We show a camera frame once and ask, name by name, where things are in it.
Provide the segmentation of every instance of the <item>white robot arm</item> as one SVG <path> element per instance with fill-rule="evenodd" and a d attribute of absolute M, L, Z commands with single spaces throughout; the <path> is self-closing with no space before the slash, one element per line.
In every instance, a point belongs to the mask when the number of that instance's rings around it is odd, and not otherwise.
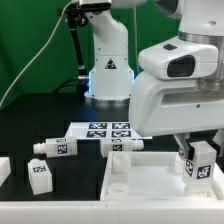
<path fill-rule="evenodd" d="M 89 72 L 85 99 L 101 106 L 129 104 L 134 72 L 128 64 L 128 31 L 114 20 L 109 8 L 130 8 L 146 0 L 80 0 L 92 25 L 95 66 Z"/>
<path fill-rule="evenodd" d="M 224 127 L 223 0 L 155 1 L 182 15 L 179 36 L 143 50 L 133 86 L 132 127 L 142 136 Z"/>

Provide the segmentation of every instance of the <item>green wall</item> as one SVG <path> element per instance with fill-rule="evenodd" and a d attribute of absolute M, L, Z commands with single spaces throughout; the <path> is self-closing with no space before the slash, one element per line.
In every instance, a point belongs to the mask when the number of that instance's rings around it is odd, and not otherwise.
<path fill-rule="evenodd" d="M 17 74 L 49 38 L 58 16 L 56 9 L 69 0 L 1 0 L 0 1 L 0 98 Z M 112 10 L 115 19 L 129 30 L 129 62 L 136 71 L 133 9 Z M 177 34 L 178 21 L 166 18 L 148 1 L 137 8 L 138 51 Z M 93 67 L 91 26 L 78 30 L 84 62 Z M 49 93 L 63 81 L 77 75 L 77 63 L 70 31 L 65 20 L 50 46 L 21 77 L 10 92 L 6 104 L 22 94 Z M 74 92 L 75 88 L 64 91 Z"/>

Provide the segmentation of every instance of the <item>table surface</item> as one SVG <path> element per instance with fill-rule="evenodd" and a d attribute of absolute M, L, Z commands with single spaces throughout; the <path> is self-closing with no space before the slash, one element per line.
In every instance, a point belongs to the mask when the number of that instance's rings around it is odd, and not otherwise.
<path fill-rule="evenodd" d="M 99 140 L 78 142 L 78 155 L 46 158 L 34 155 L 33 144 L 63 137 L 71 122 L 127 122 L 128 107 L 87 105 L 76 94 L 28 94 L 0 112 L 0 156 L 9 157 L 12 172 L 0 188 L 1 201 L 99 200 L 106 167 Z M 211 139 L 215 132 L 193 134 L 194 141 Z M 145 141 L 145 151 L 178 151 L 172 136 Z M 53 192 L 34 196 L 27 163 L 46 160 L 53 177 Z M 218 160 L 223 168 L 223 159 Z"/>

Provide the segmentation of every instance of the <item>warning label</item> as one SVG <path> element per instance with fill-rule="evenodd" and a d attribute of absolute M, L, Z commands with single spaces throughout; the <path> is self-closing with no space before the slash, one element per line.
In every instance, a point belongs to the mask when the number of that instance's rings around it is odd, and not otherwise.
<path fill-rule="evenodd" d="M 113 62 L 113 60 L 112 60 L 112 58 L 108 61 L 105 69 L 117 69 L 115 64 L 114 64 L 114 62 Z"/>

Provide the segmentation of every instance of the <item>white cube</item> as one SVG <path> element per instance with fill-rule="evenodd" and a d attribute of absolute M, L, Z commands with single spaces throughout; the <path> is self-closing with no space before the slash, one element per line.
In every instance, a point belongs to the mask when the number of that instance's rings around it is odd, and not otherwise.
<path fill-rule="evenodd" d="M 31 160 L 28 163 L 28 173 L 34 195 L 53 191 L 52 175 L 45 160 Z"/>
<path fill-rule="evenodd" d="M 204 141 L 191 145 L 195 154 L 192 161 L 185 161 L 183 182 L 191 192 L 209 190 L 212 187 L 216 151 Z"/>

